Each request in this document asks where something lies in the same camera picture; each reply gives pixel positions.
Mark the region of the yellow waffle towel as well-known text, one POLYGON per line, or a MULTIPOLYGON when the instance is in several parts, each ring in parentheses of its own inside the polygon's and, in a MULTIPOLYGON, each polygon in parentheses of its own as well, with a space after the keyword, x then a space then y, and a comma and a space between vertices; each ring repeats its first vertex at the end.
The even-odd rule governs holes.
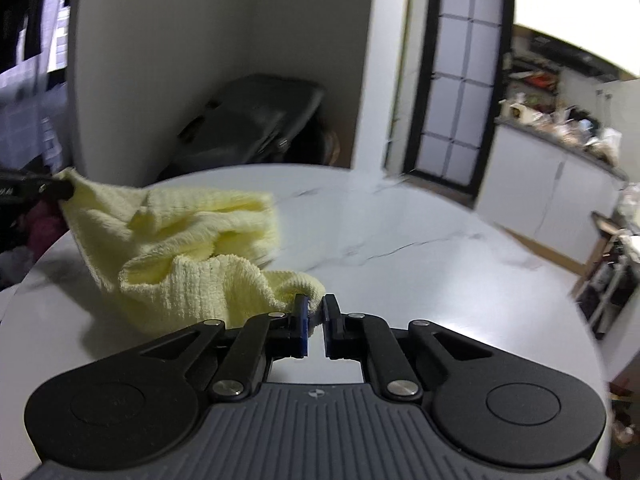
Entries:
POLYGON ((290 313, 298 295, 316 310, 326 289, 304 272, 268 270, 280 246, 270 193, 128 188, 72 168, 61 209, 105 301, 136 330, 160 336, 216 318, 240 327, 290 313))

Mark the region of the black bag on chair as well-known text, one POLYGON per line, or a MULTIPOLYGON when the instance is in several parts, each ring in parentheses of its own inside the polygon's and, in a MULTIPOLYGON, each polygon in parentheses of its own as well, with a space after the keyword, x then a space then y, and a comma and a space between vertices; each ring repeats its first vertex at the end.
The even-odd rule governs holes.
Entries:
POLYGON ((335 165, 341 147, 324 119, 325 95, 299 78, 253 74, 228 82, 180 131, 156 180, 250 164, 335 165))

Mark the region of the white kitchen base cabinet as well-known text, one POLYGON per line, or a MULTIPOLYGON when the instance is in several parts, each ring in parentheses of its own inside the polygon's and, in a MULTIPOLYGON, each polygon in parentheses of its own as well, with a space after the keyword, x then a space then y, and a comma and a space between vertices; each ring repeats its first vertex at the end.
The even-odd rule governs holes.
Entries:
POLYGON ((600 240, 591 215, 612 216, 625 184, 622 172, 599 159, 498 118, 475 210, 579 274, 600 240))

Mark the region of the metal storage trolley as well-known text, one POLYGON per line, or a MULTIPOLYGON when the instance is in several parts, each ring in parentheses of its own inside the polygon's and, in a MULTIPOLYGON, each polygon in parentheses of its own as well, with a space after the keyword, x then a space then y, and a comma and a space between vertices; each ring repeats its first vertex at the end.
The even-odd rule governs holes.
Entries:
POLYGON ((639 227, 593 211, 600 237, 572 296, 593 336, 603 340, 639 287, 639 227))

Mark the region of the black framed glass door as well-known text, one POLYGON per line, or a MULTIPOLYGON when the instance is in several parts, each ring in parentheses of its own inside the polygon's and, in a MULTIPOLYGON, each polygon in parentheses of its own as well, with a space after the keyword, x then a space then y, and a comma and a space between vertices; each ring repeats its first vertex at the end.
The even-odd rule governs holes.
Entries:
POLYGON ((477 196, 513 17, 514 0, 427 0, 406 174, 477 196))

